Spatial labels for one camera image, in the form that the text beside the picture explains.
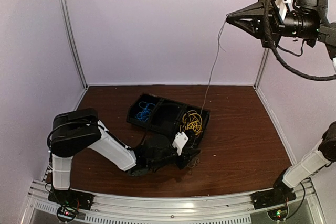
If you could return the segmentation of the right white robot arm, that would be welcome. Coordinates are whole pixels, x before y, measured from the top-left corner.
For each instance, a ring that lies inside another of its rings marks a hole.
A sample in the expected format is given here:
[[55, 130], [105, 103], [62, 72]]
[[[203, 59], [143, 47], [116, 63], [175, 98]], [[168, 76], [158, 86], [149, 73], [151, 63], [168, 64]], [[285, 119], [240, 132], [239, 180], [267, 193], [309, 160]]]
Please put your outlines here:
[[[334, 81], [335, 75], [312, 76], [288, 65], [278, 49], [282, 37], [300, 38], [314, 47], [325, 44], [335, 63], [335, 23], [327, 19], [328, 0], [258, 0], [256, 3], [230, 13], [226, 22], [261, 41], [273, 52], [278, 62], [291, 73], [311, 81]], [[302, 160], [283, 171], [269, 192], [272, 203], [279, 204], [303, 180], [321, 168], [335, 162], [335, 123], [331, 123], [321, 140]]]

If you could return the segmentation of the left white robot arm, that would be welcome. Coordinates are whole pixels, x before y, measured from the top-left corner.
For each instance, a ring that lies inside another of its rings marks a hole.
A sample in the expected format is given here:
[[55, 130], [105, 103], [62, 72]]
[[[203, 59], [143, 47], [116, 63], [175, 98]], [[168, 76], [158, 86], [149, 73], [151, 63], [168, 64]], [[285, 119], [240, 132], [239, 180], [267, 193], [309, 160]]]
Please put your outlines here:
[[172, 138], [157, 134], [130, 147], [111, 133], [93, 108], [62, 113], [54, 118], [47, 137], [51, 158], [52, 187], [64, 205], [76, 197], [70, 190], [72, 159], [86, 148], [99, 153], [130, 176], [142, 176], [175, 164], [184, 169], [201, 150], [193, 146], [195, 135], [177, 132]]

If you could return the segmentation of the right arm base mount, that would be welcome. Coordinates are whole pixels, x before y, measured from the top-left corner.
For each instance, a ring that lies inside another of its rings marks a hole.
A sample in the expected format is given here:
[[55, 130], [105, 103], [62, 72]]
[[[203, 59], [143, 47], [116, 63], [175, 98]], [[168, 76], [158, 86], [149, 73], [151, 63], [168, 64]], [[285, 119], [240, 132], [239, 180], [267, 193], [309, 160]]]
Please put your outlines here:
[[296, 194], [290, 192], [286, 195], [275, 192], [274, 189], [257, 191], [251, 195], [254, 209], [266, 209], [272, 221], [284, 221], [289, 216], [290, 201], [296, 200]]

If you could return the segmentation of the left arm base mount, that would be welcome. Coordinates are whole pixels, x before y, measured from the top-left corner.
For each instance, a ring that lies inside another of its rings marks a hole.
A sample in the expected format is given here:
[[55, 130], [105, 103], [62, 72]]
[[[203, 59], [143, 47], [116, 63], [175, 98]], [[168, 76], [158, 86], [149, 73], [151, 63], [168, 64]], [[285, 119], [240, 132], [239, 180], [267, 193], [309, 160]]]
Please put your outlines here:
[[56, 217], [61, 222], [71, 222], [83, 217], [82, 210], [90, 210], [94, 195], [73, 190], [55, 190], [48, 195], [48, 200], [59, 205]]

